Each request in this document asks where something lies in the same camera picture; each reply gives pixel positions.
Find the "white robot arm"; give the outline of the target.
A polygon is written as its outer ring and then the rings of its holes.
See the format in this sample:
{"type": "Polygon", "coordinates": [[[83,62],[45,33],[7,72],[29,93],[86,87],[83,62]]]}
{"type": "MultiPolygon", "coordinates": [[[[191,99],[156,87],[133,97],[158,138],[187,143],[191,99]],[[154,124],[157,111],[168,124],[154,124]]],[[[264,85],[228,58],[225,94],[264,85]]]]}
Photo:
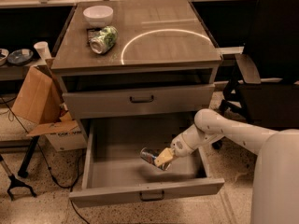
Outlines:
{"type": "Polygon", "coordinates": [[[155,159],[158,167],[226,137],[257,155],[250,224],[299,224],[299,131],[274,131],[227,119],[210,109],[155,159]]]}

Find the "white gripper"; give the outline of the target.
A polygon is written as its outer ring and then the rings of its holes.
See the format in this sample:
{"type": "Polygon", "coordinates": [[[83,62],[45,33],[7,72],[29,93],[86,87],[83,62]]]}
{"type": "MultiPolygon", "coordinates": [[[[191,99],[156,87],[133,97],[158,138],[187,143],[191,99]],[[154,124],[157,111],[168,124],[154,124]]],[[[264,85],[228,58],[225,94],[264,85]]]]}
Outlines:
{"type": "Polygon", "coordinates": [[[170,147],[165,148],[154,160],[158,168],[167,168],[177,157],[185,157],[192,154],[199,146],[198,133],[184,132],[176,136],[170,147]]]}

